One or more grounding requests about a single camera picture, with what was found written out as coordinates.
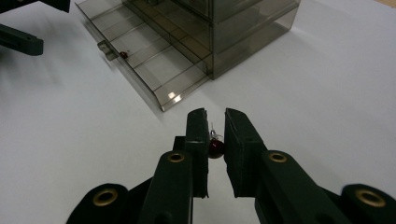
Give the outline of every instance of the drawer organizer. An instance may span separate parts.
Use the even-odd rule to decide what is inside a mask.
[[[165,111],[292,26],[300,0],[87,0],[78,8]]]

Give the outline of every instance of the clear acrylic container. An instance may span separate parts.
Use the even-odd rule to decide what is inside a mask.
[[[292,26],[300,0],[87,0],[102,40],[162,111]]]

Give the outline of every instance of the small red object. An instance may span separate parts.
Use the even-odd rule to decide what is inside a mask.
[[[120,56],[121,56],[121,58],[123,58],[123,59],[127,59],[127,58],[128,58],[128,53],[125,52],[125,51],[121,51],[121,52],[120,52]]]
[[[209,142],[208,156],[210,159],[218,159],[224,154],[225,145],[220,140],[212,138]]]

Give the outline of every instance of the white table surface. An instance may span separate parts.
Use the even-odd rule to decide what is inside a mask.
[[[322,187],[363,183],[396,197],[396,9],[372,0],[303,0],[291,31],[163,113],[108,63],[72,4],[34,3],[0,23],[45,41],[44,55],[0,48],[0,223],[65,223],[105,183],[133,188],[204,107],[223,133],[244,111],[271,149]],[[259,223],[235,199],[223,159],[194,223]]]

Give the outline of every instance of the small component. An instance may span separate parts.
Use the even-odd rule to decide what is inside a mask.
[[[128,53],[125,52],[125,51],[121,51],[121,52],[120,52],[120,56],[121,56],[121,58],[123,58],[123,59],[127,59],[127,58],[128,58]]]
[[[210,131],[210,142],[209,142],[209,151],[208,157],[210,159],[218,159],[224,154],[225,145],[222,141],[223,136],[216,134],[216,131],[213,129],[212,123],[212,130]]]

